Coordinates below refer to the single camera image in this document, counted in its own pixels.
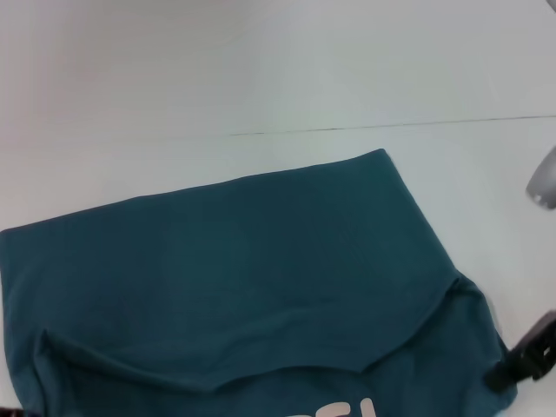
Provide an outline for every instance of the teal fabric bag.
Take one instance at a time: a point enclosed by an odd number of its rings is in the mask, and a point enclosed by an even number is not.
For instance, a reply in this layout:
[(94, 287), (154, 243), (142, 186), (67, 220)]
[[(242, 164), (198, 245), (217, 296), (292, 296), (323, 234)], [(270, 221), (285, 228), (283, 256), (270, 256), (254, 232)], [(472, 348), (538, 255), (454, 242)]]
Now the teal fabric bag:
[(493, 417), (481, 292), (384, 150), (0, 234), (5, 346), (44, 417)]

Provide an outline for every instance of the white table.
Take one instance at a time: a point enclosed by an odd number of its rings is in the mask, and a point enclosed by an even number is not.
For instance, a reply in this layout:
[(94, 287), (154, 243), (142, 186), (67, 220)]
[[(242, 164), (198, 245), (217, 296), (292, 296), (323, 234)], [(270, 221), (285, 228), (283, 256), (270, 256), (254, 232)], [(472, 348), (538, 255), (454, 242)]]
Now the white table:
[(556, 213), (524, 190), (556, 119), (454, 122), (556, 114), (543, 1), (174, 3), (0, 5), (0, 229), (383, 147), (508, 345), (554, 308)]

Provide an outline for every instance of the white backdrop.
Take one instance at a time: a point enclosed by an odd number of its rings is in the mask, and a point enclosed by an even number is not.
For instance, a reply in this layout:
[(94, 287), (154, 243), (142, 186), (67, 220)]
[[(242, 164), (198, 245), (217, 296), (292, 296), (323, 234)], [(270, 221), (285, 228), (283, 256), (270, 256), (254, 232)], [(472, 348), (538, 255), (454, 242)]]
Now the white backdrop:
[(556, 305), (553, 39), (542, 0), (3, 0), (0, 229), (383, 147), (513, 345)]

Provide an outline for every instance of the white surface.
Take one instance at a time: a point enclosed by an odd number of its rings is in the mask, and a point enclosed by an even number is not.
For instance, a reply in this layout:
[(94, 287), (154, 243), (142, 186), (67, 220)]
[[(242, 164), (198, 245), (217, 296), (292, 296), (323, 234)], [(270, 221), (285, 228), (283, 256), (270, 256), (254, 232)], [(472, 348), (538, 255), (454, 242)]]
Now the white surface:
[(384, 147), (513, 345), (556, 304), (556, 120), (234, 134), (556, 114), (554, 39), (543, 0), (3, 0), (0, 229)]

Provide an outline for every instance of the gray metal object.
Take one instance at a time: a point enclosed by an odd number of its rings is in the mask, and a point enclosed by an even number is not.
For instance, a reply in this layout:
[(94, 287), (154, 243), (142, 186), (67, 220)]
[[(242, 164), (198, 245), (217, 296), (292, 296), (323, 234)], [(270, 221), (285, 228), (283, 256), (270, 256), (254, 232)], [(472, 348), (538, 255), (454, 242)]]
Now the gray metal object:
[(556, 209), (556, 148), (540, 163), (526, 191), (541, 207)]

